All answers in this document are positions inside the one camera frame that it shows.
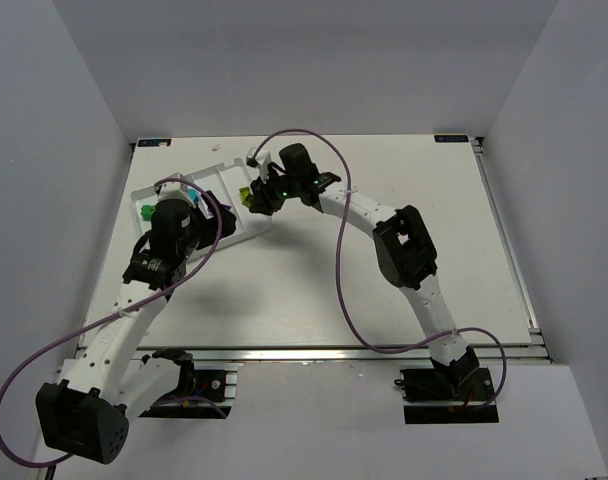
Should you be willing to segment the blue label sticker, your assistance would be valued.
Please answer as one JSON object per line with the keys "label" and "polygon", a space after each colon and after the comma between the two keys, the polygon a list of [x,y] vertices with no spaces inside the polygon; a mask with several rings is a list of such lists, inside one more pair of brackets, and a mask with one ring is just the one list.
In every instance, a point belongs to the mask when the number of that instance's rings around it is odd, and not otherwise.
{"label": "blue label sticker", "polygon": [[170,138],[150,138],[150,139],[139,139],[137,142],[138,148],[160,148],[168,147],[172,143]]}
{"label": "blue label sticker", "polygon": [[469,137],[464,134],[435,134],[436,143],[468,143]]}

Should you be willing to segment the green square lego brick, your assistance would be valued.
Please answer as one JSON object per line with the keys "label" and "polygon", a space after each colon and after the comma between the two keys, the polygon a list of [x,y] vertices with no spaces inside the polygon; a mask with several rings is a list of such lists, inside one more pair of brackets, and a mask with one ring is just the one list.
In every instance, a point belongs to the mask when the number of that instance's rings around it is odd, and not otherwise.
{"label": "green square lego brick", "polygon": [[140,209],[141,218],[144,221],[150,221],[155,211],[156,207],[154,205],[143,205]]}

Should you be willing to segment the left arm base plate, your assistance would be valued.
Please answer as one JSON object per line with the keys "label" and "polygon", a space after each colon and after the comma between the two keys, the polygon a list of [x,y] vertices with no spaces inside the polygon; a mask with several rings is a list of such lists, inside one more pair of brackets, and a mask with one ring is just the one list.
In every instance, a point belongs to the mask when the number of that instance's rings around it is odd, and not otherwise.
{"label": "left arm base plate", "polygon": [[196,384],[189,394],[191,400],[170,402],[164,396],[145,411],[142,418],[156,419],[225,419],[235,399],[237,372],[234,370],[202,369],[196,371]]}

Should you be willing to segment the blue label sticker right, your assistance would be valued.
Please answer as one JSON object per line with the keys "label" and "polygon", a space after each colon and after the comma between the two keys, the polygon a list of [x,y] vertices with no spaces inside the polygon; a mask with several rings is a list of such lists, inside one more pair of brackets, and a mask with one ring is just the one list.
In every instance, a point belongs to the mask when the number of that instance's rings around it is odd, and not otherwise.
{"label": "blue label sticker right", "polygon": [[469,137],[464,134],[435,134],[436,143],[468,143]]}

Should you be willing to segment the blue rounded lego brick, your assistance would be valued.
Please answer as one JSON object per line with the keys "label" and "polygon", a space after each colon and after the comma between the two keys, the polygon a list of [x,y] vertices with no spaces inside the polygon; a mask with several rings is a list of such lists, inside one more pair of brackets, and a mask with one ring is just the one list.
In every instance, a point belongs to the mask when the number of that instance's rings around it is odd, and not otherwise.
{"label": "blue rounded lego brick", "polygon": [[189,189],[188,190],[188,195],[190,197],[191,202],[195,205],[198,206],[200,204],[200,195],[199,192],[194,190],[194,189]]}

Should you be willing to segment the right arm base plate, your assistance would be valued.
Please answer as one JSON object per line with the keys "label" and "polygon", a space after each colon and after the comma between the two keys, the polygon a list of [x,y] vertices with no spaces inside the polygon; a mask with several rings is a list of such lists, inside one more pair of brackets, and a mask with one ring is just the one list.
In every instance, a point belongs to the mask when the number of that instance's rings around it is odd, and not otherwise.
{"label": "right arm base plate", "polygon": [[454,393],[450,384],[430,369],[405,369],[394,380],[403,399],[407,425],[496,424],[494,403],[482,408],[495,394],[490,372],[479,369],[462,390]]}

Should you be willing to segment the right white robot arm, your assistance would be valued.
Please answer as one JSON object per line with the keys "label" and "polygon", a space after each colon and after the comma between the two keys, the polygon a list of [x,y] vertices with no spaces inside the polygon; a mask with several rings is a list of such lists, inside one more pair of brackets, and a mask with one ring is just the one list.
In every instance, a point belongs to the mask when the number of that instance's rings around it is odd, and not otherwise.
{"label": "right white robot arm", "polygon": [[279,152],[277,166],[270,153],[252,148],[246,164],[259,170],[251,183],[252,213],[271,216],[288,199],[298,199],[318,212],[337,217],[341,229],[351,225],[374,242],[384,279],[410,304],[427,339],[433,368],[456,394],[468,388],[479,361],[457,331],[437,276],[437,251],[419,211],[407,205],[394,209],[372,200],[347,177],[320,172],[306,147],[295,143]]}

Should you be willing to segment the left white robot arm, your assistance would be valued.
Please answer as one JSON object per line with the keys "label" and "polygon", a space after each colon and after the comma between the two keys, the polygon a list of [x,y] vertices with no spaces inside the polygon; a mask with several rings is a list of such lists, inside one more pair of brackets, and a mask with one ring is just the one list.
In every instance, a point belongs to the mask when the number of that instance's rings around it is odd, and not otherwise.
{"label": "left white robot arm", "polygon": [[36,395],[48,447],[109,464],[142,413],[163,398],[182,399],[195,392],[193,357],[179,348],[155,351],[133,375],[126,370],[168,304],[171,285],[185,277],[189,257],[232,235],[235,228],[235,215],[212,192],[200,204],[184,197],[157,202],[151,228],[138,239],[123,274],[116,320],[98,329],[59,382],[43,384]]}

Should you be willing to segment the blue label sticker left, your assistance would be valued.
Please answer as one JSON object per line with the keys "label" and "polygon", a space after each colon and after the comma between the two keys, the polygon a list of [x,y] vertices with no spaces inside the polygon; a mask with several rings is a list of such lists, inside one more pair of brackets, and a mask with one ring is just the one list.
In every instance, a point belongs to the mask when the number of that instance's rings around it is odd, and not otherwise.
{"label": "blue label sticker left", "polygon": [[138,148],[160,148],[168,147],[172,143],[170,138],[150,138],[150,139],[139,139],[137,142]]}

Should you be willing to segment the purple lego brick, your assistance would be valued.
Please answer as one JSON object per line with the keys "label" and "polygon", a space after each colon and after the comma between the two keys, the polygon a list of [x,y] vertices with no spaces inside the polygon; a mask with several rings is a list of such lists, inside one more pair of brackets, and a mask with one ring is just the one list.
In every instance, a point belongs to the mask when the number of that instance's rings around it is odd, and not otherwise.
{"label": "purple lego brick", "polygon": [[217,212],[231,212],[231,206],[218,200],[216,195],[210,190],[203,193],[202,198],[212,216],[215,216]]}

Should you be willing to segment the white divided plastic tray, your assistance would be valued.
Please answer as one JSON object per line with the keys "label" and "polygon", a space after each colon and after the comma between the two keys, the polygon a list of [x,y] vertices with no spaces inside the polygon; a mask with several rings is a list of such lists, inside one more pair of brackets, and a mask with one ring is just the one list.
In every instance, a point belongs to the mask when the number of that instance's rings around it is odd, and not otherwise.
{"label": "white divided plastic tray", "polygon": [[[250,192],[251,176],[241,159],[235,159],[230,165],[220,163],[182,174],[182,177],[205,191],[212,191],[215,198],[236,217],[235,232],[219,242],[218,250],[264,234],[271,229],[271,217],[252,214],[244,204],[243,195]],[[130,200],[138,233],[143,234],[151,228],[150,218],[142,215],[143,209],[151,210],[156,205],[155,188],[148,186],[133,190]]]}

